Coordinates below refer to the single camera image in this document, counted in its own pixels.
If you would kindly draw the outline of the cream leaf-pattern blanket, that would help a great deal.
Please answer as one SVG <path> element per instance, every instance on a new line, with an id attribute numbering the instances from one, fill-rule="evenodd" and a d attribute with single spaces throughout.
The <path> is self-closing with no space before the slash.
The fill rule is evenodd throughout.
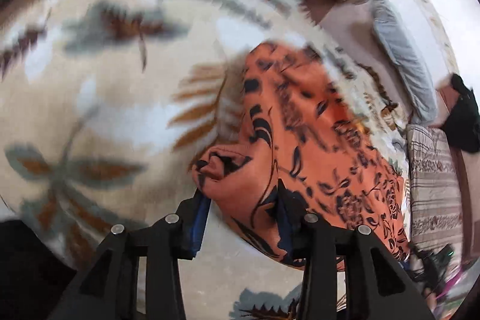
<path id="1" fill-rule="evenodd" d="M 200 191 L 193 165 L 239 139 L 246 58 L 264 42 L 320 55 L 403 178 L 409 241 L 404 117 L 302 0 L 16 0 L 1 24 L 3 319 L 48 318 L 114 225 L 150 227 Z M 210 201 L 200 252 L 179 264 L 187 318 L 293 319 L 304 265 L 262 254 Z"/>

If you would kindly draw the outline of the grey pillow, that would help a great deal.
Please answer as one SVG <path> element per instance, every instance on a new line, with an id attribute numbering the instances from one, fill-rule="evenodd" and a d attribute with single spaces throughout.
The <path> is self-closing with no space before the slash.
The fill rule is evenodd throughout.
<path id="1" fill-rule="evenodd" d="M 393 64 L 408 93 L 414 124 L 431 124 L 439 108 L 425 60 L 410 40 L 404 23 L 389 0 L 371 0 L 373 34 Z"/>

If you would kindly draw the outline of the orange black floral garment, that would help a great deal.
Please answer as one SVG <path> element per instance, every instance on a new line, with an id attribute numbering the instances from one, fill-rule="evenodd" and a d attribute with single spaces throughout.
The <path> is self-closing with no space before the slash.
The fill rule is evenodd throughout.
<path id="1" fill-rule="evenodd" d="M 355 124 L 312 48 L 275 42 L 247 55 L 237 142 L 193 165 L 197 188 L 262 254 L 300 268 L 280 192 L 332 226 L 366 225 L 398 260 L 408 257 L 404 179 Z"/>

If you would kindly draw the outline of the pink bed sheet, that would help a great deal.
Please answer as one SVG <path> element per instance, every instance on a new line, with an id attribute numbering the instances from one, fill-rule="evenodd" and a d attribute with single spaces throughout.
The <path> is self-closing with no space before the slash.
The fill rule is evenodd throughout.
<path id="1" fill-rule="evenodd" d="M 403 107 L 407 117 L 411 117 L 413 108 L 403 82 L 374 37 L 369 5 L 337 0 L 304 0 L 304 4 L 313 21 L 325 29 L 354 61 L 377 72 L 389 97 Z"/>

